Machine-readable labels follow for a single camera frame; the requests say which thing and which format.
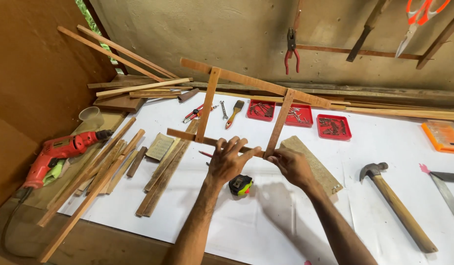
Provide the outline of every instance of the wall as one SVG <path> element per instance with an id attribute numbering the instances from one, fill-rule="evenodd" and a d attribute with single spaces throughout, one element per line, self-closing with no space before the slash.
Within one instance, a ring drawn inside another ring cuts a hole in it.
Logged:
<path id="1" fill-rule="evenodd" d="M 69 135 L 116 72 L 98 51 L 57 31 L 88 25 L 74 0 L 0 0 L 0 205 L 27 176 L 42 142 Z"/>
<path id="2" fill-rule="evenodd" d="M 347 54 L 300 50 L 301 72 L 295 73 L 295 59 L 291 59 L 288 76 L 283 62 L 285 36 L 297 0 L 91 2 L 113 41 L 179 76 L 193 76 L 198 81 L 206 81 L 207 75 L 180 68 L 180 57 L 268 81 L 454 90 L 454 34 L 422 70 L 415 69 L 416 60 L 358 56 L 349 63 Z M 304 0 L 298 43 L 351 49 L 376 2 Z M 408 29 L 406 3 L 390 3 L 363 49 L 397 50 Z M 418 29 L 405 53 L 423 54 L 453 17 L 451 1 Z"/>

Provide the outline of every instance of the drill chuck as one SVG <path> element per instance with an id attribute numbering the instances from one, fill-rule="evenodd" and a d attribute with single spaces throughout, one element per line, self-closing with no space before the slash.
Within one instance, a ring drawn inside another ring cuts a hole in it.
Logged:
<path id="1" fill-rule="evenodd" d="M 96 132 L 96 139 L 98 139 L 98 140 L 107 139 L 107 138 L 111 137 L 113 135 L 113 133 L 114 132 L 112 130 L 102 130 L 102 131 Z"/>

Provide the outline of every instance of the paintbrush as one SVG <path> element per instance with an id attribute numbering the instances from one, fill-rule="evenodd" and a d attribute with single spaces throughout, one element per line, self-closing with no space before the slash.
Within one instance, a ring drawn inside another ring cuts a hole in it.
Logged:
<path id="1" fill-rule="evenodd" d="M 230 116 L 230 118 L 228 119 L 228 121 L 226 123 L 226 130 L 229 129 L 230 126 L 232 126 L 235 115 L 237 115 L 237 113 L 239 113 L 242 110 L 244 104 L 245 104 L 244 101 L 237 100 L 237 103 L 235 103 L 235 105 L 234 105 L 234 113 L 232 114 L 232 116 Z"/>

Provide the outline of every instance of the green cloth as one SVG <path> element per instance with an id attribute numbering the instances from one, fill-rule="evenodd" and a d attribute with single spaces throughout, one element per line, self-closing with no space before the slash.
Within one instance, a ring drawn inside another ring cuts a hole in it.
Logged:
<path id="1" fill-rule="evenodd" d="M 57 162 L 57 165 L 55 165 L 53 168 L 51 168 L 47 172 L 46 176 L 42 180 L 42 182 L 44 182 L 44 186 L 53 182 L 54 180 L 56 180 L 59 177 L 60 172 L 62 172 L 62 167 L 64 166 L 64 163 L 65 163 L 65 159 L 59 160 Z"/>

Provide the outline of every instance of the scissors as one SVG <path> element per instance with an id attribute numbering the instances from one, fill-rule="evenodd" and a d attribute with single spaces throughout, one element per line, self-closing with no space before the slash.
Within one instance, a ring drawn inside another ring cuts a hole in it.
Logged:
<path id="1" fill-rule="evenodd" d="M 424 23 L 426 23 L 428 20 L 430 20 L 430 18 L 434 17 L 436 14 L 441 12 L 441 10 L 443 10 L 450 1 L 451 0 L 446 0 L 441 5 L 441 7 L 436 9 L 436 11 L 431 12 L 430 7 L 431 7 L 433 0 L 422 0 L 420 8 L 416 11 L 410 11 L 410 5 L 412 4 L 412 0 L 408 0 L 406 12 L 407 12 L 408 24 L 410 25 L 410 28 L 408 29 L 407 33 L 405 34 L 404 39 L 400 42 L 400 46 L 397 49 L 397 52 L 395 53 L 395 58 L 398 58 L 402 54 L 402 52 L 405 50 L 408 43 L 412 39 L 413 34 L 415 34 L 415 31 L 417 30 L 417 28 L 419 26 L 423 25 Z"/>

